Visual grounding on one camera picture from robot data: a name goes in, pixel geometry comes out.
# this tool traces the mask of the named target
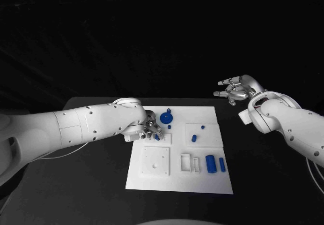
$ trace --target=hole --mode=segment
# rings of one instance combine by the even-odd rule
[[[13,144],[14,144],[14,138],[10,137],[10,138],[8,138],[8,145],[13,146]]]

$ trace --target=white platform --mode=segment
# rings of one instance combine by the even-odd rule
[[[161,126],[162,133],[171,134],[171,144],[158,144],[158,142],[148,142],[145,140],[134,141],[125,188],[138,190],[233,194],[224,151],[223,148],[219,147],[221,146],[221,136],[216,129],[217,126],[214,126],[214,124],[217,124],[214,108],[207,106],[145,106],[144,108],[155,112],[157,123]],[[160,122],[160,115],[167,111],[167,108],[171,109],[173,114],[173,121],[170,123],[171,129],[167,128],[168,124],[162,124]],[[185,137],[188,135],[185,135],[185,124],[196,124],[188,126],[197,126],[197,128],[200,128],[201,124],[204,125],[206,130],[200,130],[200,128],[197,132],[200,132],[198,136],[201,137],[203,135],[206,140],[217,139],[217,142],[213,142],[211,147],[211,142],[209,142],[207,148],[204,147],[206,144],[193,147],[187,146]],[[142,173],[144,147],[168,148],[168,176],[154,176]],[[198,158],[200,173],[193,172],[193,164],[191,172],[181,172],[181,154],[190,154],[191,162],[193,158]],[[214,155],[217,168],[216,173],[207,173],[206,155]],[[226,172],[220,172],[220,157],[224,159]]]

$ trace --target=table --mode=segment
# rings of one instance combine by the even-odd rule
[[[111,97],[75,97],[65,109],[111,103]],[[1,225],[135,225],[183,218],[223,224],[321,224],[324,196],[304,157],[278,132],[243,125],[247,107],[226,99],[139,98],[142,105],[214,106],[233,195],[126,190],[131,142],[124,136],[89,143],[69,156],[30,163]],[[66,154],[77,146],[52,153]]]

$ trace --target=white robotic arm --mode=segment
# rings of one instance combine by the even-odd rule
[[[53,151],[124,134],[125,141],[157,135],[155,114],[135,98],[31,115],[0,114],[0,185],[33,160]]]
[[[265,90],[249,75],[217,84],[229,84],[214,96],[227,97],[232,105],[234,100],[250,99],[247,109],[239,113],[243,123],[253,123],[262,133],[279,131],[286,144],[324,167],[324,117],[302,109],[289,96]]]

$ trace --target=robotic hand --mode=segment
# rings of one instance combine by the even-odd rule
[[[324,117],[302,109],[289,96],[265,90],[249,75],[217,83],[224,84],[226,90],[214,96],[227,97],[233,106],[234,100],[249,98],[247,109],[239,113],[243,123],[253,123],[262,133],[279,131],[286,144],[324,167]]]
[[[53,151],[122,134],[131,142],[157,135],[155,114],[135,98],[59,112],[0,114],[0,186],[33,160]]]

